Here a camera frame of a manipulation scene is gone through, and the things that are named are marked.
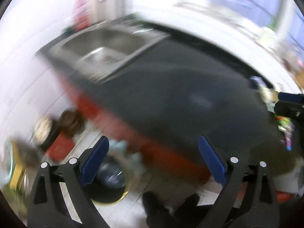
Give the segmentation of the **black round trash bin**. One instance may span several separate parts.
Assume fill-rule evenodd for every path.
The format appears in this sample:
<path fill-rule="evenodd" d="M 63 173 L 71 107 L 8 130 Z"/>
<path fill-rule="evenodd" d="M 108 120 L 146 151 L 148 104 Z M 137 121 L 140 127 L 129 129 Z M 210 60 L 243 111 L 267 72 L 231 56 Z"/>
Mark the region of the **black round trash bin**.
<path fill-rule="evenodd" d="M 114 204 L 128 194 L 131 178 L 130 170 L 124 162 L 115 155 L 108 155 L 92 183 L 86 185 L 84 190 L 96 203 Z"/>

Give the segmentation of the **red kitchen cabinet front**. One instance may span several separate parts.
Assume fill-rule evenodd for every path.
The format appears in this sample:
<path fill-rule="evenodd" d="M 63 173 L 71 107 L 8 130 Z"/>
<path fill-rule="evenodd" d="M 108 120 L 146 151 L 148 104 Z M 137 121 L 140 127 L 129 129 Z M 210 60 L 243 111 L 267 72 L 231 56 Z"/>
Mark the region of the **red kitchen cabinet front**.
<path fill-rule="evenodd" d="M 97 105 L 63 75 L 59 74 L 57 79 L 84 118 L 108 138 L 128 142 L 128 150 L 132 153 L 139 152 L 146 166 L 192 183 L 205 184 L 210 178 L 209 169 L 202 163 L 194 163 L 165 144 L 137 132 L 118 116 Z"/>

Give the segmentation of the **red box on floor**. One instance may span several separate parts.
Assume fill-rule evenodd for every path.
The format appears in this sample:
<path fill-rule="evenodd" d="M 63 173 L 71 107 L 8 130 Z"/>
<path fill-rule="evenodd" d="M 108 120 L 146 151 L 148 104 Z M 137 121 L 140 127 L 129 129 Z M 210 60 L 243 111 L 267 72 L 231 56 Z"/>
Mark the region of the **red box on floor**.
<path fill-rule="evenodd" d="M 52 145 L 46 150 L 45 154 L 53 162 L 64 160 L 75 147 L 72 138 L 60 133 Z"/>

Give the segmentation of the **stainless steel sink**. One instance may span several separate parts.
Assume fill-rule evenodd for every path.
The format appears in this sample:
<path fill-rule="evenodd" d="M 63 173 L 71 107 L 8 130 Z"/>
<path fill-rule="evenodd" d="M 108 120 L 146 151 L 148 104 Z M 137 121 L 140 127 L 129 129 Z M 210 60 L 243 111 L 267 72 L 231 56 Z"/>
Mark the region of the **stainless steel sink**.
<path fill-rule="evenodd" d="M 73 72 L 99 82 L 168 37 L 140 25 L 100 24 L 67 37 L 49 53 Z"/>

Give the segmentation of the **pink red detergent bottle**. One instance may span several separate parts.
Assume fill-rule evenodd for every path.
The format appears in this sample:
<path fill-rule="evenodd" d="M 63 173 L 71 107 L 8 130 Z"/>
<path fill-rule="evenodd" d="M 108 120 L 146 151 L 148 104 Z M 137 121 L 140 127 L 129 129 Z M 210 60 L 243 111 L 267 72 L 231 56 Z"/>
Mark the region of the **pink red detergent bottle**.
<path fill-rule="evenodd" d="M 75 31 L 83 30 L 90 26 L 89 0 L 76 0 L 73 15 L 73 28 Z"/>

